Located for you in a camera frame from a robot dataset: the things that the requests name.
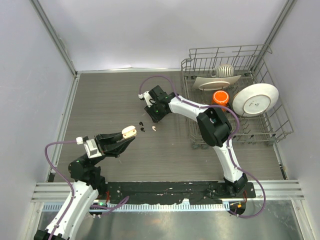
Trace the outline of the beige earbud charging case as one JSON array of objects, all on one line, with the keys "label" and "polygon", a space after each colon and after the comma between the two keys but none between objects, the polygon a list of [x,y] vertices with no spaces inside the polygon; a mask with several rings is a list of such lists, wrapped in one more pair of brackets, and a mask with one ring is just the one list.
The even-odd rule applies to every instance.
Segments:
[{"label": "beige earbud charging case", "polygon": [[136,127],[134,125],[127,126],[121,131],[121,134],[123,139],[135,137],[137,135]]}]

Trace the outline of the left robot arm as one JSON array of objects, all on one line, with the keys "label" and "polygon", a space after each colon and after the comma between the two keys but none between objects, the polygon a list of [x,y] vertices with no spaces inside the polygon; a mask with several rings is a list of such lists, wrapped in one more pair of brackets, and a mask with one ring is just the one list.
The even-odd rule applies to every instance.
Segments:
[{"label": "left robot arm", "polygon": [[74,182],[68,181],[70,193],[57,215],[45,230],[37,230],[35,240],[73,240],[95,199],[102,199],[108,185],[96,165],[106,157],[117,158],[136,138],[137,130],[131,125],[111,134],[98,134],[94,138],[77,137],[73,143],[82,145],[85,154],[68,165]]}]

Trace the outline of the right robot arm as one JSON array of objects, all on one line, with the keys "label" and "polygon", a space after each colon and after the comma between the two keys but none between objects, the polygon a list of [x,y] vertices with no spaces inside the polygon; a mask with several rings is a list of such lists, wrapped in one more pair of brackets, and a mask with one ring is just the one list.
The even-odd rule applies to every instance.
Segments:
[{"label": "right robot arm", "polygon": [[243,193],[248,178],[238,163],[230,138],[232,126],[221,107],[195,103],[174,92],[168,94],[158,85],[150,91],[139,93],[138,97],[146,102],[144,110],[154,123],[170,113],[195,121],[202,139],[218,156],[226,193],[233,198]]}]

